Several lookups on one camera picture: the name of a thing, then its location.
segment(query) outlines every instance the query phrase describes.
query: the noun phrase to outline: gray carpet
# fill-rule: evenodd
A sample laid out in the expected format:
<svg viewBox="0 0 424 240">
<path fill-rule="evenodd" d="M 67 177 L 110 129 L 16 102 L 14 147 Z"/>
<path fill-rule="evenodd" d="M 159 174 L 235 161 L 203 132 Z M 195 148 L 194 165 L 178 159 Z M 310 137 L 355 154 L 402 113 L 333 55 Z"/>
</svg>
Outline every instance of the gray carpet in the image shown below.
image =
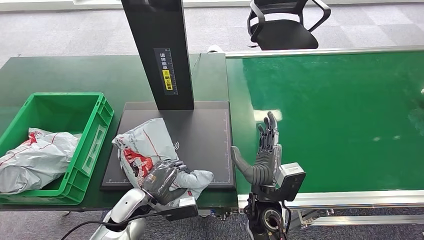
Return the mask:
<svg viewBox="0 0 424 240">
<path fill-rule="evenodd" d="M 424 4 L 333 6 L 331 17 L 313 32 L 320 48 L 363 48 L 424 45 Z M 206 52 L 210 45 L 224 51 L 257 51 L 247 46 L 249 9 L 190 8 L 185 10 L 188 50 Z M 305 25 L 321 17 L 319 9 L 304 10 Z M 0 13 L 0 67 L 18 56 L 135 55 L 137 49 L 122 10 Z M 350 209 L 336 215 L 424 214 L 422 208 Z M 99 220 L 102 212 L 0 212 L 0 240 L 57 240 L 73 226 Z M 195 217 L 168 222 L 148 221 L 146 239 L 245 240 L 246 216 L 226 221 Z M 69 239 L 89 239 L 97 228 L 88 225 Z M 424 225 L 309 227 L 289 234 L 291 240 L 424 240 Z"/>
</svg>

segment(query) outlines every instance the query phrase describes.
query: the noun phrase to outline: white plastic bag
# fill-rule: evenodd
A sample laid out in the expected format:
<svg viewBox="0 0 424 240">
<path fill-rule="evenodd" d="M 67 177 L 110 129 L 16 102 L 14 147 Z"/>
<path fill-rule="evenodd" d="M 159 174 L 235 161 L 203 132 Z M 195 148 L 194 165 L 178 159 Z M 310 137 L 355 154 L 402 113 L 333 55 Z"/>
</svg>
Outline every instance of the white plastic bag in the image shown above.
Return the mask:
<svg viewBox="0 0 424 240">
<path fill-rule="evenodd" d="M 154 118 L 117 135 L 112 143 L 118 148 L 118 158 L 129 182 L 134 188 L 142 188 L 145 177 L 154 165 L 164 160 L 177 160 L 174 145 L 162 118 Z M 197 199 L 214 179 L 210 171 L 194 170 L 191 173 L 181 171 L 169 188 L 187 188 L 170 206 L 178 206 L 179 199 L 193 196 Z"/>
<path fill-rule="evenodd" d="M 129 182 L 138 189 L 156 163 L 178 159 L 162 118 L 148 120 L 124 134 L 118 134 L 112 143 L 118 148 L 120 165 Z"/>
<path fill-rule="evenodd" d="M 28 130 L 29 139 L 0 158 L 0 193 L 39 190 L 66 172 L 81 134 Z"/>
</svg>

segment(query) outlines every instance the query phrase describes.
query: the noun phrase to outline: black cable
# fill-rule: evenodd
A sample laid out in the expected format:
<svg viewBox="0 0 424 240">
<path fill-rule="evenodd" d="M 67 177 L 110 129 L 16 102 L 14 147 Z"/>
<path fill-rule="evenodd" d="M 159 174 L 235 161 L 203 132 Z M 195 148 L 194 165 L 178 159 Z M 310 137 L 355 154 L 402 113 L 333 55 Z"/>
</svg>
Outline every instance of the black cable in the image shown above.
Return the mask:
<svg viewBox="0 0 424 240">
<path fill-rule="evenodd" d="M 87 224 L 101 224 L 101 225 L 105 225 L 105 226 L 108 226 L 108 227 L 118 227 L 118 226 L 128 224 L 129 222 L 134 221 L 136 219 L 142 219 L 142 218 L 153 217 L 153 216 L 158 216 L 158 215 L 161 215 L 161 214 L 158 213 L 158 212 L 155 212 L 155 213 L 139 215 L 139 216 L 131 217 L 131 218 L 129 218 L 129 219 L 123 221 L 123 222 L 119 222 L 119 223 L 109 223 L 109 222 L 105 222 L 105 221 L 94 221 L 94 220 L 93 221 L 86 221 L 86 222 L 78 224 L 77 226 L 72 228 L 60 240 L 66 239 L 67 236 L 69 236 L 73 231 L 75 231 L 75 230 L 79 229 L 80 227 L 87 225 Z"/>
<path fill-rule="evenodd" d="M 289 233 L 289 229 L 290 229 L 290 222 L 292 221 L 292 211 L 290 211 L 290 209 L 286 206 L 284 200 L 281 201 L 281 205 L 288 212 L 287 227 L 285 228 L 285 233 L 288 234 Z"/>
<path fill-rule="evenodd" d="M 199 56 L 197 56 L 196 61 L 194 62 L 193 68 L 191 69 L 190 77 L 192 77 L 193 74 L 195 73 L 195 67 L 198 64 L 198 62 L 200 61 L 201 57 L 202 57 L 202 53 L 199 53 Z"/>
</svg>

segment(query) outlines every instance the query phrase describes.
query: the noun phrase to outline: table surface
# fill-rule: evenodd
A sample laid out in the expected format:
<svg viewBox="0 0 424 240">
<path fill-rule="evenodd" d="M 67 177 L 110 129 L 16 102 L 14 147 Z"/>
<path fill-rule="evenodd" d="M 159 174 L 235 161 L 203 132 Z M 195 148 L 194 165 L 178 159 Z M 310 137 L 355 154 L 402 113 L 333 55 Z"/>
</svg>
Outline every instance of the table surface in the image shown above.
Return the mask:
<svg viewBox="0 0 424 240">
<path fill-rule="evenodd" d="M 195 101 L 228 101 L 224 54 L 190 55 Z M 112 208 L 126 191 L 100 191 L 112 139 L 125 102 L 154 102 L 138 55 L 13 57 L 0 69 L 0 134 L 8 127 L 28 96 L 34 92 L 102 92 L 115 111 L 84 200 L 77 206 L 2 205 L 3 209 Z M 205 190 L 199 208 L 234 207 L 237 193 Z"/>
<path fill-rule="evenodd" d="M 190 56 L 193 66 L 198 55 Z M 267 57 L 202 54 L 196 101 L 230 101 L 234 145 L 255 161 L 256 126 L 279 119 L 283 163 L 307 172 L 302 193 L 423 190 L 424 51 Z M 16 57 L 0 69 L 0 134 L 33 92 L 103 92 L 115 110 L 81 210 L 111 208 L 122 191 L 99 191 L 125 102 L 153 101 L 138 56 Z M 200 208 L 235 207 L 237 192 L 206 190 Z M 3 209 L 64 206 L 3 205 Z"/>
<path fill-rule="evenodd" d="M 423 50 L 227 58 L 233 144 L 253 163 L 273 111 L 301 193 L 424 190 L 423 63 Z"/>
</svg>

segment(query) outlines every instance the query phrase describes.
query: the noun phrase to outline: black office chair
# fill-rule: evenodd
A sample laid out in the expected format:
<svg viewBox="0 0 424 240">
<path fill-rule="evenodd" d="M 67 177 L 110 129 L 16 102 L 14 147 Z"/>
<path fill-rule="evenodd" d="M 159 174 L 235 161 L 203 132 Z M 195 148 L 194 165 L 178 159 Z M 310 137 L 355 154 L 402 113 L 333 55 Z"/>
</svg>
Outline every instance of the black office chair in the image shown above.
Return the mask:
<svg viewBox="0 0 424 240">
<path fill-rule="evenodd" d="M 250 40 L 262 50 L 316 49 L 318 41 L 312 31 L 325 22 L 331 9 L 321 0 L 312 0 L 323 11 L 322 18 L 309 30 L 304 27 L 303 9 L 308 0 L 252 0 L 247 31 Z M 295 14 L 299 22 L 289 19 L 265 21 L 266 14 Z M 251 25 L 256 18 L 258 23 Z"/>
</svg>

